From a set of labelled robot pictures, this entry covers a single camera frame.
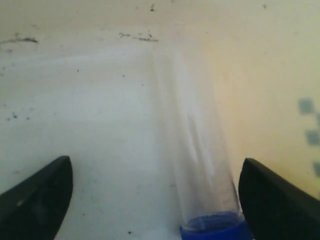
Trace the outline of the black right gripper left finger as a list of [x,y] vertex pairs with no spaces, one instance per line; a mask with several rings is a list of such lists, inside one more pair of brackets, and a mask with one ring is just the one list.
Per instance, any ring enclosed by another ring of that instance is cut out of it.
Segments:
[[69,156],[51,163],[0,195],[2,240],[53,240],[69,209],[74,187]]

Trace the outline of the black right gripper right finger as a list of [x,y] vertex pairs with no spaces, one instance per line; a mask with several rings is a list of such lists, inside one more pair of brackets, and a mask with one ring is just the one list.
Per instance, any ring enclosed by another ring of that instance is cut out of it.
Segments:
[[256,240],[318,240],[320,201],[253,158],[246,158],[239,201]]

